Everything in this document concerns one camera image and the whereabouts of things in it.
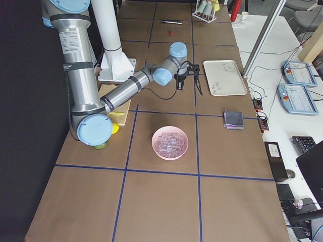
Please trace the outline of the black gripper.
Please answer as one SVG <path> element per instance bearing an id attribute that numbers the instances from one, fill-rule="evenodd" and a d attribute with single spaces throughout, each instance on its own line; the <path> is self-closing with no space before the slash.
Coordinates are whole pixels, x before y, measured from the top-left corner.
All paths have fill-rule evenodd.
<path id="1" fill-rule="evenodd" d="M 183 90 L 186 77 L 193 76 L 195 83 L 199 82 L 200 66 L 198 64 L 184 63 L 184 67 L 176 73 L 177 90 Z"/>

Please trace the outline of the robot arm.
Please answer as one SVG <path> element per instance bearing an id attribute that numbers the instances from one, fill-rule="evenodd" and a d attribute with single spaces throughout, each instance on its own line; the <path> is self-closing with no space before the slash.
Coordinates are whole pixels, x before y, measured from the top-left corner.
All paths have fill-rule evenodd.
<path id="1" fill-rule="evenodd" d="M 99 96 L 87 29 L 90 26 L 88 8 L 94 11 L 103 43 L 107 71 L 120 85 Z M 112 1 L 43 1 L 44 25 L 59 33 L 65 59 L 64 71 L 71 88 L 74 105 L 70 125 L 74 138 L 89 146 L 104 144 L 112 135 L 113 123 L 108 114 L 139 93 L 150 82 L 165 86 L 172 79 L 181 88 L 187 76 L 198 78 L 199 66 L 187 60 L 187 48 L 182 42 L 170 46 L 170 54 L 157 65 L 145 65 L 134 70 L 135 60 L 123 53 Z"/>

